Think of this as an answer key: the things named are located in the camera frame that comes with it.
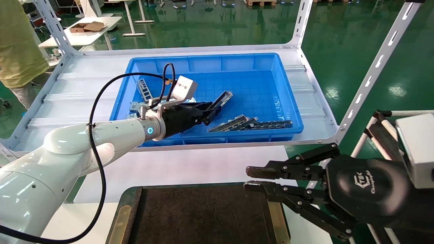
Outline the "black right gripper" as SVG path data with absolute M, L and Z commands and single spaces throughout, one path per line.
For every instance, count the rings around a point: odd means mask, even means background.
M 333 160 L 326 169 L 317 164 L 327 159 Z M 331 200 L 357 221 L 369 224 L 399 222 L 412 190 L 412 182 L 402 163 L 340 155 L 336 143 L 322 145 L 285 161 L 271 160 L 262 167 L 248 166 L 245 172 L 255 179 L 304 181 L 322 180 L 327 173 Z M 306 196 L 307 190 L 302 187 L 274 182 L 245 182 L 243 188 L 264 194 L 268 201 L 286 205 L 341 241 L 352 237 L 352 222 L 341 221 L 314 207 L 317 204 L 315 200 L 324 200 L 324 193 L 315 198 Z

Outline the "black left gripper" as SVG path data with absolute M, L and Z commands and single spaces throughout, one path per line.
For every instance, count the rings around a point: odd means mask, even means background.
M 165 107 L 162 118 L 165 124 L 165 138 L 182 133 L 201 123 L 208 126 L 221 111 L 221 103 L 181 103 Z

